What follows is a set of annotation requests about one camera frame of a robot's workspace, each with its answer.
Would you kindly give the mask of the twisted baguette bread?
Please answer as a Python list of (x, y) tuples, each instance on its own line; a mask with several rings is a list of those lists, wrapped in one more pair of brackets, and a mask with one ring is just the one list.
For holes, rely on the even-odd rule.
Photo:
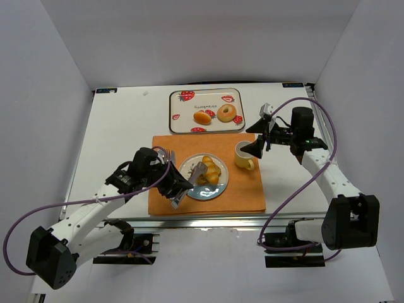
[(219, 170), (217, 169), (216, 164), (214, 163), (213, 159), (207, 155), (205, 155), (202, 159), (202, 162), (206, 165), (207, 170), (203, 174), (204, 178), (210, 183), (210, 184), (218, 184), (219, 182), (219, 177), (220, 173)]

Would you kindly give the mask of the sliced loaf bread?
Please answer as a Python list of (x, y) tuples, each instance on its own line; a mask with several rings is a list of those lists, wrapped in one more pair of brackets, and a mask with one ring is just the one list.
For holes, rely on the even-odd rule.
[(203, 185), (209, 184), (209, 181), (208, 181), (205, 177), (203, 177), (203, 176), (201, 175), (201, 176), (199, 176), (199, 177), (197, 178), (197, 184), (198, 184), (199, 186), (203, 186)]

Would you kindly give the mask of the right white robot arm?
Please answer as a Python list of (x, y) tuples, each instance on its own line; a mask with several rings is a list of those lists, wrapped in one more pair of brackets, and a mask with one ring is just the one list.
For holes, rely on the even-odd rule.
[(273, 107), (264, 104), (259, 121), (247, 129), (258, 137), (242, 147), (242, 152), (261, 158), (272, 145), (289, 146), (329, 204), (323, 219), (293, 220), (283, 235), (263, 232), (258, 244), (268, 251), (298, 251), (319, 244), (325, 244), (332, 251), (373, 247), (377, 242), (379, 201), (374, 195), (362, 193), (333, 163), (326, 143), (315, 137), (313, 123), (312, 109), (295, 107), (291, 123), (280, 127)]

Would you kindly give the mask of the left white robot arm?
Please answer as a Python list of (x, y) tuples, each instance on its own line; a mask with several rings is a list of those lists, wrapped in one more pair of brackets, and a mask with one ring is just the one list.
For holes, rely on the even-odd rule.
[(155, 188), (173, 208), (207, 171), (198, 162), (184, 178), (162, 148), (140, 148), (106, 178), (94, 199), (53, 226), (38, 227), (30, 237), (27, 266), (54, 290), (65, 286), (82, 264), (107, 253), (131, 253), (134, 229), (108, 216), (139, 193)]

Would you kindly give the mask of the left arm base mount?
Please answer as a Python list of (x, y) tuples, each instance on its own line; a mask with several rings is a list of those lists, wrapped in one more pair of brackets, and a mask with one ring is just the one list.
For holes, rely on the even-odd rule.
[(102, 227), (118, 227), (123, 239), (117, 248), (93, 258), (93, 264), (153, 265), (159, 250), (159, 235), (138, 232), (123, 220), (108, 220)]

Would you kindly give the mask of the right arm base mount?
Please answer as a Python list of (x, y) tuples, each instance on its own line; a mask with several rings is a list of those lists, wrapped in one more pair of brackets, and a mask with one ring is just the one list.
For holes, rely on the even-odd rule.
[(295, 224), (289, 221), (283, 232), (265, 232), (264, 261), (266, 268), (320, 268), (325, 267), (321, 244), (310, 246), (310, 241), (298, 240)]

